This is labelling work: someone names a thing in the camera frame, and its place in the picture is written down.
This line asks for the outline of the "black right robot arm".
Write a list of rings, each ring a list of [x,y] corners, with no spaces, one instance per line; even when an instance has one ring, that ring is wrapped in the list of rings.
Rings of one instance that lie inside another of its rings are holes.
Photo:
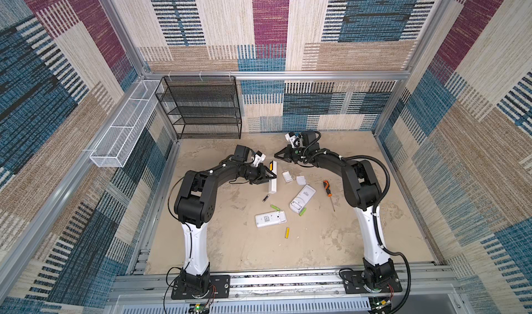
[[[411,269],[406,256],[389,250],[382,236],[380,203],[387,195],[391,180],[386,166],[375,157],[354,155],[343,157],[319,146],[321,133],[304,131],[285,135],[288,145],[274,157],[306,168],[326,169],[342,178],[344,197],[353,207],[360,224],[364,243],[364,281],[370,292],[378,292],[396,278],[392,257],[401,257],[407,269],[405,293],[411,291]]]

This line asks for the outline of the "white remote control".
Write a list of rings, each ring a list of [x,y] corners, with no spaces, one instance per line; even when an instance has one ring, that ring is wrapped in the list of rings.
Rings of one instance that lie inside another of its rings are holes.
[[[313,187],[309,185],[304,186],[297,196],[290,202],[290,210],[297,214],[302,213],[315,194],[316,190]]]
[[[264,228],[273,225],[280,225],[287,222],[286,213],[281,211],[272,211],[255,216],[257,228]]]

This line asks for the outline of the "orange black handle screwdriver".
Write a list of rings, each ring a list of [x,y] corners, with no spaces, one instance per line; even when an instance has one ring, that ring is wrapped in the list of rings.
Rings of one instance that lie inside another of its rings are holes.
[[[332,199],[332,191],[331,191],[330,183],[327,180],[324,180],[323,181],[323,186],[324,186],[324,189],[326,191],[327,196],[329,197],[329,199],[331,201],[332,209],[333,209],[333,211],[335,211],[335,206],[334,206],[333,199]]]

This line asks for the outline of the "white battery cover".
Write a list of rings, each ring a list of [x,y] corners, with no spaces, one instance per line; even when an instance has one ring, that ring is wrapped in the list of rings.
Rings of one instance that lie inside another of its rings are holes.
[[[282,172],[282,176],[286,183],[290,183],[293,181],[293,177],[291,176],[289,171]]]
[[[301,185],[301,186],[307,185],[306,179],[302,175],[299,175],[299,176],[296,177],[296,182],[297,182],[298,185]]]

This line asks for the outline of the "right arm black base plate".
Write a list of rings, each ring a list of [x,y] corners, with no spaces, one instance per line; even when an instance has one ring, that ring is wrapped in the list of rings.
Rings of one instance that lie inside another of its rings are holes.
[[[342,268],[338,275],[342,280],[346,294],[401,293],[403,285],[397,274],[373,276],[369,270]]]

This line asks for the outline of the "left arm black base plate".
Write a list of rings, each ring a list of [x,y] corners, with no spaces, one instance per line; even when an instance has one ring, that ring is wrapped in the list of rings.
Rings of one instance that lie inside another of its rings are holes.
[[[225,299],[229,297],[230,286],[229,275],[193,276],[185,273],[177,277],[170,297],[172,300]]]

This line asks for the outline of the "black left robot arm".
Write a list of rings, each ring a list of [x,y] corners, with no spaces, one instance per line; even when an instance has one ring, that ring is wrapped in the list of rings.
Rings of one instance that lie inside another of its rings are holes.
[[[210,261],[207,254],[208,223],[216,210],[218,188],[239,178],[261,185],[277,176],[264,165],[265,154],[238,145],[230,156],[204,171],[187,171],[181,181],[173,216],[184,231],[185,259],[177,285],[206,293],[210,287]]]

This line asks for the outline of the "slim white remote black screen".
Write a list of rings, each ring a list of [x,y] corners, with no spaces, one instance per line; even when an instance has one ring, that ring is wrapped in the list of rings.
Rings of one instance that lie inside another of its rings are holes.
[[[270,173],[272,178],[269,179],[269,194],[275,194],[277,192],[277,162],[270,162]]]

